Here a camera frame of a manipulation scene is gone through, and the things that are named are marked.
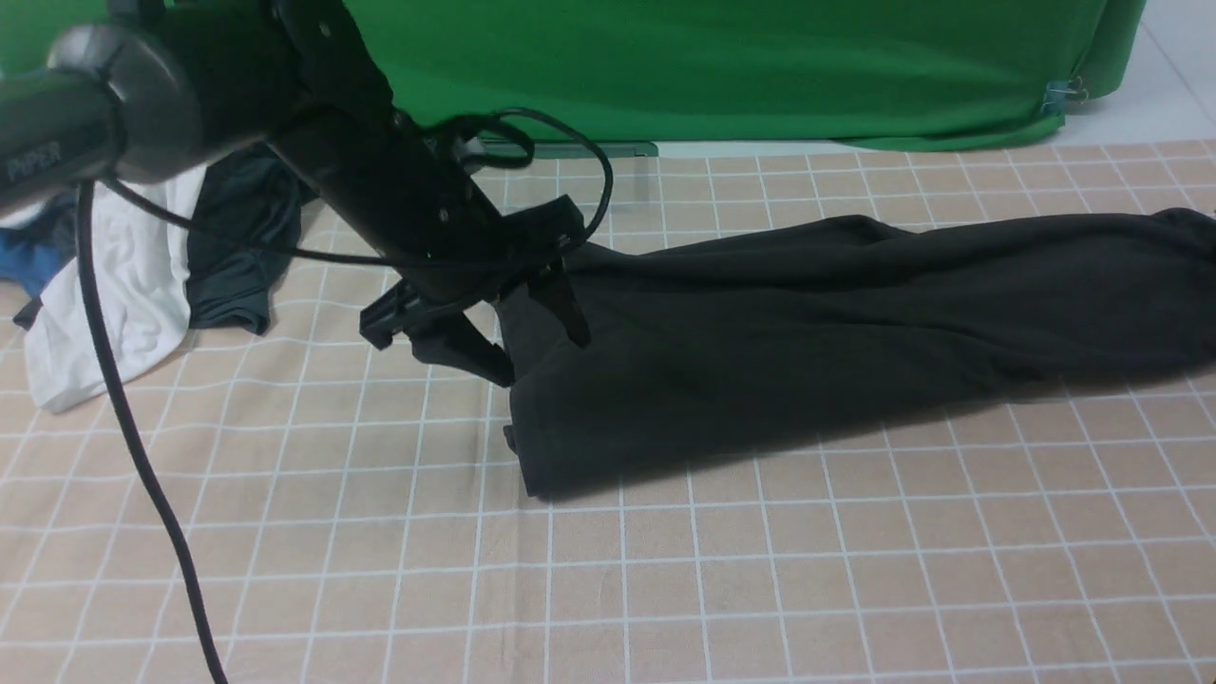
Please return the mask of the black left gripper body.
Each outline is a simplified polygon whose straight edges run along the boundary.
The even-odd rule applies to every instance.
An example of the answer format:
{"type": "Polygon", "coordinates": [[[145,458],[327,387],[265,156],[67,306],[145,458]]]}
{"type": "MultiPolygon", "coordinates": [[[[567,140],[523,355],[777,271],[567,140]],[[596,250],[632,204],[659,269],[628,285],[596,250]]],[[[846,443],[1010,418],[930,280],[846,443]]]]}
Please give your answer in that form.
{"type": "Polygon", "coordinates": [[[396,333],[409,333],[409,315],[421,312],[465,312],[479,299],[501,299],[520,287],[544,264],[564,257],[589,239],[582,212],[568,196],[548,200],[490,222],[503,239],[503,253],[490,260],[388,260],[400,280],[360,314],[359,332],[378,351],[396,333]]]}

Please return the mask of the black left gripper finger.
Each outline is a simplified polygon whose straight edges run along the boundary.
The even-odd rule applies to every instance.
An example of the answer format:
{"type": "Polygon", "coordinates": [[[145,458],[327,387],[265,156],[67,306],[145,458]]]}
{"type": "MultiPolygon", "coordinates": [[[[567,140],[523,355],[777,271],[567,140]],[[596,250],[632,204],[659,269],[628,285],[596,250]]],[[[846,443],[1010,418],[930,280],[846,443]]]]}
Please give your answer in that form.
{"type": "Polygon", "coordinates": [[[432,368],[451,368],[491,385],[514,385],[514,365],[503,351],[477,329],[465,312],[421,312],[409,315],[413,358],[432,368]]]}
{"type": "Polygon", "coordinates": [[[561,327],[565,330],[565,337],[573,344],[586,348],[591,343],[590,325],[586,316],[582,315],[582,308],[578,303],[563,264],[544,264],[537,273],[529,277],[528,295],[533,302],[561,323],[561,327]]]}

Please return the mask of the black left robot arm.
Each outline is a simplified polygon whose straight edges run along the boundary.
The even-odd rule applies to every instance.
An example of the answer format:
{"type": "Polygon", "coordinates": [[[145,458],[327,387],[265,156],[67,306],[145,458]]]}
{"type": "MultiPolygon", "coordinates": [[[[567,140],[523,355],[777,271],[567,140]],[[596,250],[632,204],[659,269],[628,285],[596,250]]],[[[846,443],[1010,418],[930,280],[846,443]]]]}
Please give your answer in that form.
{"type": "Polygon", "coordinates": [[[2,212],[74,183],[162,183],[265,142],[364,239],[400,281],[360,315],[378,351],[398,333],[413,357],[511,386],[503,347],[466,312],[525,287],[569,340],[589,324],[563,257],[593,234],[569,198],[503,215],[467,168],[528,167],[535,144],[505,110],[421,127],[392,102],[342,1],[113,1],[103,22],[64,30],[47,69],[2,85],[2,212]]]}

